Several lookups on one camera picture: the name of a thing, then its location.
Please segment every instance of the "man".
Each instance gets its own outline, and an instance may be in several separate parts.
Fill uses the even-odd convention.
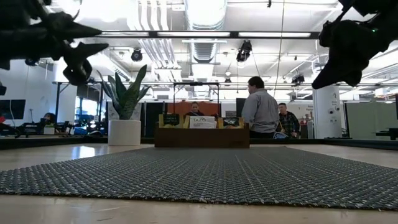
[[[189,115],[189,116],[204,116],[204,114],[199,111],[198,102],[192,102],[192,104],[191,104],[191,112],[188,112],[186,115]]]
[[[292,112],[287,111],[286,103],[279,103],[279,112],[279,121],[282,128],[279,125],[277,129],[289,137],[297,138],[300,132],[300,123],[296,116]]]
[[[249,124],[250,138],[274,137],[279,123],[278,103],[264,89],[261,77],[252,77],[248,81],[249,97],[244,102],[242,117]]]

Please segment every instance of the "computer monitor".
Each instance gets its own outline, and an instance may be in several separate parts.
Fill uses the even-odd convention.
[[[24,119],[26,100],[0,100],[0,116],[6,119]]]

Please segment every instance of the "floor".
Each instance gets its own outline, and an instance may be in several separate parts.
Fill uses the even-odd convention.
[[[288,147],[398,168],[398,152],[324,145]],[[131,150],[105,144],[0,151],[0,170]],[[398,212],[139,202],[0,195],[1,223],[398,223]]]

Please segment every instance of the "white planter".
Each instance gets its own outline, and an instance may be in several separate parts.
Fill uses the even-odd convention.
[[[53,127],[44,127],[43,134],[55,134],[55,128],[53,128]]]
[[[139,146],[141,143],[141,121],[111,120],[108,125],[108,145]]]

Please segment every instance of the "pillar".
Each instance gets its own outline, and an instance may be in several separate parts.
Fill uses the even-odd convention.
[[[338,86],[313,91],[314,133],[316,139],[341,138],[340,94]]]

